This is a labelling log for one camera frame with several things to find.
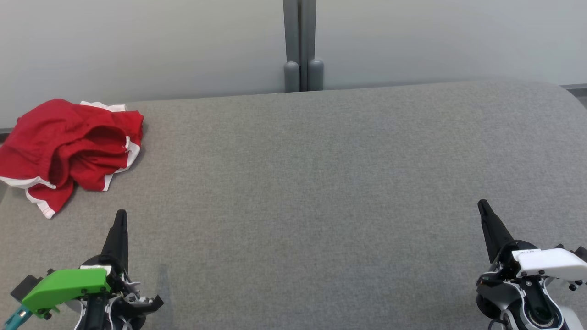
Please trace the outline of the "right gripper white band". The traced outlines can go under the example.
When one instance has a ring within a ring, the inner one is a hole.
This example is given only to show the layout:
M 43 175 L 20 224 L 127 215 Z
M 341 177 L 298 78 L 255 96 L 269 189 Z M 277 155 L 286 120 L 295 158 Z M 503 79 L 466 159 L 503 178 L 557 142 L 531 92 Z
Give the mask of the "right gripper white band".
M 514 241 L 500 217 L 489 202 L 481 199 L 477 207 L 482 220 L 482 230 L 489 261 L 493 263 L 501 249 Z M 513 277 L 550 276 L 562 280 L 585 280 L 587 277 L 586 249 L 563 247 L 552 249 L 520 249 L 506 253 L 512 258 Z

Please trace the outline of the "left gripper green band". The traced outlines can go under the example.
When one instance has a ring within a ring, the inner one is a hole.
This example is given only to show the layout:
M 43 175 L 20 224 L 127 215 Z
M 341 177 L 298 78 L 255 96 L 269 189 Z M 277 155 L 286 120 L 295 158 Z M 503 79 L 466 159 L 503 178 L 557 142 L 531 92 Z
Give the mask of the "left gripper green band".
M 49 320 L 61 304 L 78 313 L 79 320 L 130 320 L 131 300 L 125 209 L 117 211 L 101 255 L 79 268 L 51 268 L 45 277 L 28 275 L 22 280 L 23 320 Z

